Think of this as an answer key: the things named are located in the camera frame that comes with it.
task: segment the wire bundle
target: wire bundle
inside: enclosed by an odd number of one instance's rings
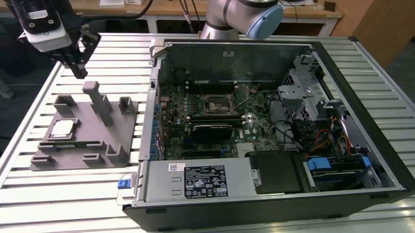
[[[197,11],[197,8],[196,8],[194,0],[190,0],[190,1],[192,1],[192,5],[193,5],[193,8],[194,8],[196,17],[197,17],[198,30],[201,30],[201,23],[200,23],[198,11]],[[192,25],[192,20],[189,18],[186,0],[178,0],[178,2],[180,2],[181,9],[182,9],[184,18],[185,18],[188,26],[189,26],[189,32],[192,34],[194,34],[196,32],[194,32],[194,28],[193,28],[193,25]]]

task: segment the power supply label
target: power supply label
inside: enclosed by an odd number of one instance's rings
[[[217,198],[228,196],[225,166],[192,166],[184,168],[184,196]]]

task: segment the aluminum table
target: aluminum table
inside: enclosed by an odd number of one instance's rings
[[[30,171],[30,158],[52,121],[52,103],[58,94],[88,101],[82,80],[57,64],[0,158],[1,233],[138,233],[138,225],[117,205],[116,183],[137,170],[150,66],[149,41],[154,38],[193,39],[186,34],[102,33],[101,42],[86,64],[85,81],[100,82],[109,101],[129,96],[138,101],[129,165],[125,168]],[[347,38],[276,36],[271,40],[323,43],[351,87],[389,140],[404,164],[415,171],[415,105],[373,61],[359,42]],[[122,192],[132,199],[132,190]],[[380,204],[336,219],[312,219],[272,224],[196,229],[184,232],[413,232],[415,200]]]

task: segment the motherboard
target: motherboard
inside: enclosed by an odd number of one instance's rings
[[[253,83],[161,86],[164,159],[233,158],[277,150],[271,93]]]

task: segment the blue latch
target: blue latch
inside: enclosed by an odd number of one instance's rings
[[[365,157],[365,156],[363,156],[363,163],[364,163],[365,168],[368,168],[371,166],[371,162],[368,160],[368,157]]]
[[[117,181],[117,188],[118,189],[128,189],[128,188],[130,188],[130,179],[118,180]]]
[[[327,158],[312,158],[307,161],[308,169],[331,169],[331,165]]]

